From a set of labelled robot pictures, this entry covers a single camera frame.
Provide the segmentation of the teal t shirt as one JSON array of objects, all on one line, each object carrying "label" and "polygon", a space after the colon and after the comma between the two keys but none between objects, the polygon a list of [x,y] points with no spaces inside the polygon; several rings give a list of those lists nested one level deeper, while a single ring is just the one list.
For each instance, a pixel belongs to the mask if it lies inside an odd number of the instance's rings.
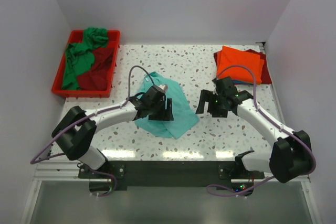
[{"label": "teal t shirt", "polygon": [[146,92],[152,84],[167,84],[166,96],[172,99],[173,121],[152,121],[142,118],[135,121],[136,126],[157,137],[178,139],[199,121],[191,110],[184,92],[178,82],[165,78],[157,72],[145,76],[138,92]]}]

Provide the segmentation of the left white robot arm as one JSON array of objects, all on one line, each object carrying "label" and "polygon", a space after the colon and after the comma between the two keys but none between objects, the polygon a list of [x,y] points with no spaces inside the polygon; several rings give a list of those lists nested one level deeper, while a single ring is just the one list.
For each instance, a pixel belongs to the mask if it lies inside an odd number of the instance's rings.
[{"label": "left white robot arm", "polygon": [[103,178],[112,173],[112,168],[104,154],[91,145],[94,135],[115,124],[142,118],[173,121],[172,99],[166,97],[167,90],[166,84],[152,85],[145,93],[100,110],[75,106],[62,118],[51,136],[70,161],[80,161],[97,178]]}]

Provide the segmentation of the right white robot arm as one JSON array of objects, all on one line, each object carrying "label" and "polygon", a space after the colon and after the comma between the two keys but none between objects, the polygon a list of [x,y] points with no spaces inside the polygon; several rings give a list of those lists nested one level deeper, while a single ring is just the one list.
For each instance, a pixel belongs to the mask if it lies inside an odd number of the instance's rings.
[{"label": "right white robot arm", "polygon": [[271,173],[279,182],[286,183],[314,170],[316,162],[305,131],[295,131],[280,123],[256,102],[254,94],[238,91],[230,77],[213,82],[213,91],[201,91],[196,114],[208,112],[214,118],[226,118],[233,112],[253,126],[272,148],[270,153],[238,154],[231,174],[246,178],[252,172]]}]

